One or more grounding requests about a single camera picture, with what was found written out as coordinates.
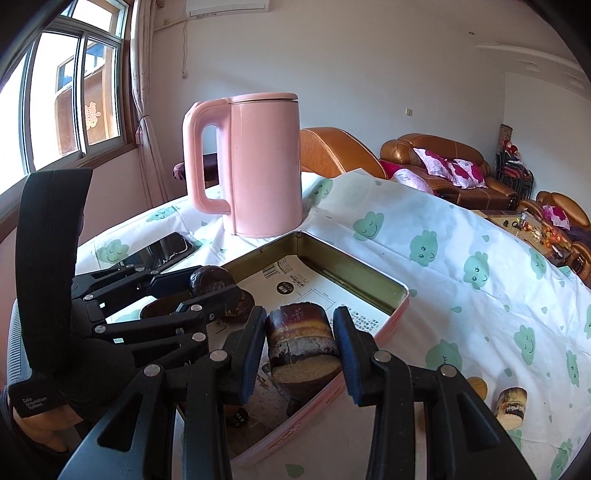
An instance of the window frame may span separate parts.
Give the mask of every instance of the window frame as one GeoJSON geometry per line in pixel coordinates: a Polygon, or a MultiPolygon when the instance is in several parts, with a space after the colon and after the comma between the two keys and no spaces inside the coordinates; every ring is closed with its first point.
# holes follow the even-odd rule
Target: window frame
{"type": "MultiPolygon", "coordinates": [[[[22,71],[21,90],[19,96],[19,145],[21,150],[21,159],[23,170],[27,172],[25,176],[0,193],[0,242],[17,227],[18,207],[22,189],[28,175],[34,171],[57,170],[63,168],[96,168],[113,160],[137,146],[135,144],[135,130],[137,129],[137,117],[132,100],[131,90],[131,66],[129,63],[129,39],[131,33],[131,11],[134,0],[118,0],[125,6],[123,15],[120,15],[119,22],[123,22],[121,37],[117,37],[109,32],[101,30],[87,23],[81,22],[71,17],[59,15],[51,24],[43,29],[31,43],[31,45],[22,53],[16,64],[23,58],[25,64],[22,71]],[[74,134],[76,143],[80,150],[65,155],[62,158],[50,163],[43,168],[35,168],[33,163],[33,146],[31,144],[30,131],[30,97],[31,97],[31,79],[33,76],[33,67],[35,55],[39,40],[43,33],[66,34],[77,37],[78,44],[76,55],[74,56],[74,77],[72,79],[72,101],[74,110],[74,134]],[[84,112],[84,60],[78,61],[80,56],[85,58],[88,39],[98,41],[107,46],[115,47],[115,79],[113,85],[116,91],[113,91],[116,102],[115,108],[119,126],[119,136],[103,140],[97,144],[89,145],[85,128],[84,112]]],[[[70,12],[73,12],[77,0],[72,2],[70,12]]]]}

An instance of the pink floral pillow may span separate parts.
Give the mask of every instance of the pink floral pillow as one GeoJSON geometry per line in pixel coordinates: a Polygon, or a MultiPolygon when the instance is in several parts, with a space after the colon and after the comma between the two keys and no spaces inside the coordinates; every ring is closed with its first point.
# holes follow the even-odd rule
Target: pink floral pillow
{"type": "Polygon", "coordinates": [[[413,189],[421,190],[421,192],[428,193],[429,195],[435,195],[433,189],[424,179],[407,168],[401,168],[396,171],[392,177],[392,181],[396,181],[407,187],[412,187],[413,189]]]}
{"type": "Polygon", "coordinates": [[[445,160],[443,157],[440,157],[436,153],[425,150],[424,148],[415,148],[414,151],[427,167],[429,175],[434,175],[436,177],[442,177],[444,179],[448,179],[449,181],[453,181],[452,172],[447,165],[447,160],[445,160]]]}
{"type": "Polygon", "coordinates": [[[562,208],[544,205],[542,210],[544,212],[544,218],[552,222],[554,226],[570,230],[569,218],[566,216],[566,213],[562,208]]]}
{"type": "Polygon", "coordinates": [[[459,166],[461,166],[461,168],[463,168],[464,170],[467,171],[468,175],[470,175],[470,178],[472,180],[474,180],[474,182],[476,183],[476,187],[478,188],[486,188],[486,182],[484,180],[484,175],[482,173],[482,170],[478,167],[478,165],[476,165],[474,162],[471,161],[467,161],[467,160],[461,160],[461,159],[456,159],[454,160],[459,166]]]}
{"type": "Polygon", "coordinates": [[[464,170],[454,161],[448,162],[448,165],[452,171],[452,183],[456,187],[460,187],[464,190],[476,188],[476,182],[474,181],[474,179],[472,179],[472,177],[466,170],[464,170]]]}

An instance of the black strap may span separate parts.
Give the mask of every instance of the black strap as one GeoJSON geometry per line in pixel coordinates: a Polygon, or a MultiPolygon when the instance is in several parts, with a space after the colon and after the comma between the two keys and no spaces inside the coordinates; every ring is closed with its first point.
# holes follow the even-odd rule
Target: black strap
{"type": "Polygon", "coordinates": [[[18,215],[15,273],[22,339],[33,370],[53,374],[69,358],[72,278],[92,170],[29,176],[18,215]]]}

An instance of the coffee table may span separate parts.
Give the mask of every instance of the coffee table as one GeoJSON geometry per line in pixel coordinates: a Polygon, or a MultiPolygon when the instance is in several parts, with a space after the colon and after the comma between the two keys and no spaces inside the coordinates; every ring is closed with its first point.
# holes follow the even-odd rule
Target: coffee table
{"type": "Polygon", "coordinates": [[[529,225],[540,230],[543,229],[544,221],[538,220],[529,212],[516,212],[514,210],[473,210],[473,212],[535,248],[556,267],[568,265],[568,260],[571,255],[570,248],[561,247],[559,245],[547,247],[544,242],[536,238],[532,232],[527,232],[520,228],[522,215],[525,215],[525,220],[529,225]]]}

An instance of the white wall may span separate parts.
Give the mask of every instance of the white wall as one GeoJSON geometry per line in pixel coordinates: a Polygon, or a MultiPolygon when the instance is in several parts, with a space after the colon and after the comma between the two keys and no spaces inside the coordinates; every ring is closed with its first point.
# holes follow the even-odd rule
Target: white wall
{"type": "Polygon", "coordinates": [[[560,192],[591,215],[591,102],[565,88],[506,74],[505,121],[540,190],[560,192]]]}
{"type": "MultiPolygon", "coordinates": [[[[183,18],[185,4],[166,0],[156,24],[183,18]]],[[[183,80],[183,25],[157,31],[151,117],[164,161],[170,171],[182,161],[183,116],[195,101],[287,91],[299,95],[302,127],[343,128],[375,154],[386,140],[423,132],[494,163],[504,73],[465,37],[413,0],[273,0],[268,14],[188,22],[183,80]]],[[[215,151],[213,135],[204,149],[215,151]]],[[[166,181],[184,194],[172,174],[166,181]]]]}
{"type": "MultiPolygon", "coordinates": [[[[96,168],[84,210],[84,243],[99,233],[148,209],[139,173],[137,149],[96,168]]],[[[0,244],[0,382],[6,381],[6,344],[12,304],[16,230],[0,244]]]]}

